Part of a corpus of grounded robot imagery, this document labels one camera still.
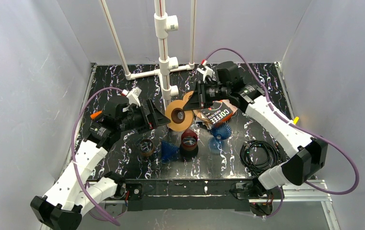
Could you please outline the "wooden ring dripper holder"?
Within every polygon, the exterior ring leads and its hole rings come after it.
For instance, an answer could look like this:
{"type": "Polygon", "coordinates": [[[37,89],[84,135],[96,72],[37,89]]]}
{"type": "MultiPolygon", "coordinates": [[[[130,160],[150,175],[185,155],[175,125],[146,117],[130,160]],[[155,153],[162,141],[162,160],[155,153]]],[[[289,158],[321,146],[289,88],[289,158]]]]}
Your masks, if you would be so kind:
{"type": "Polygon", "coordinates": [[[167,125],[169,129],[181,132],[187,130],[191,126],[194,115],[192,111],[184,111],[184,105],[185,101],[175,100],[166,107],[165,116],[171,121],[167,125]]]}

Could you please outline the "orange coffee filter package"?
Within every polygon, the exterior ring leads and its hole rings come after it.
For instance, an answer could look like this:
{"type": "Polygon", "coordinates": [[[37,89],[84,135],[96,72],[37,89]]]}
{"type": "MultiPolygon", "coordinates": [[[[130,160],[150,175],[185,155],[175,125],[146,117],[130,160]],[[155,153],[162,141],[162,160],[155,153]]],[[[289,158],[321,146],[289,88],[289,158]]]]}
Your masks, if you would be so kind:
{"type": "Polygon", "coordinates": [[[193,110],[193,113],[195,122],[210,130],[217,123],[227,122],[237,110],[229,100],[221,100],[215,101],[210,108],[193,110]]]}

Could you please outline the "blue glass dripper cone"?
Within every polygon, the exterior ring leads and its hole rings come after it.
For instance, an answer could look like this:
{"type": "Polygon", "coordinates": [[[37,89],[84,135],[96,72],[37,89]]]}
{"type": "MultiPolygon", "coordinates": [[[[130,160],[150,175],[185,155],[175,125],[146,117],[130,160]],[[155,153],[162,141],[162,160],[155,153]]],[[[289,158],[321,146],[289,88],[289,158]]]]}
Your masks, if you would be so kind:
{"type": "Polygon", "coordinates": [[[179,157],[179,147],[167,141],[161,141],[161,160],[163,162],[175,161],[179,157]]]}

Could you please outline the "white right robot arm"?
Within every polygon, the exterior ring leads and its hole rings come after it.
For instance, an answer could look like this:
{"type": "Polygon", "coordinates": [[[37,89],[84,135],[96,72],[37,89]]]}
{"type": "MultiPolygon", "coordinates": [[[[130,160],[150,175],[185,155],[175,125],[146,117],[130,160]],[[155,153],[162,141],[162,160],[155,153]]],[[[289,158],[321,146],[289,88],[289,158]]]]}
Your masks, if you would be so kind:
{"type": "Polygon", "coordinates": [[[215,101],[229,102],[262,125],[282,146],[289,160],[254,178],[251,190],[265,192],[278,186],[302,185],[325,165],[328,144],[293,127],[257,85],[246,84],[232,61],[216,67],[217,81],[199,80],[183,110],[209,108],[215,101]]]}

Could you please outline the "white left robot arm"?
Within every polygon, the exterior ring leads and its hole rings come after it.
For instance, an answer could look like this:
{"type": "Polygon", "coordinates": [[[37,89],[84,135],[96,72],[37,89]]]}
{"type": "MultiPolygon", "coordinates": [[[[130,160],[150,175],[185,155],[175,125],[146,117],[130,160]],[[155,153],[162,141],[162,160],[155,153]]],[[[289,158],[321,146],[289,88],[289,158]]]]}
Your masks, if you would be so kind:
{"type": "Polygon", "coordinates": [[[43,196],[35,196],[30,203],[42,224],[53,230],[75,230],[100,202],[127,193],[125,178],[115,172],[106,173],[89,188],[85,184],[122,132],[145,133],[171,122],[151,99],[146,104],[147,113],[136,103],[120,103],[91,115],[91,126],[74,153],[75,159],[43,196]]]}

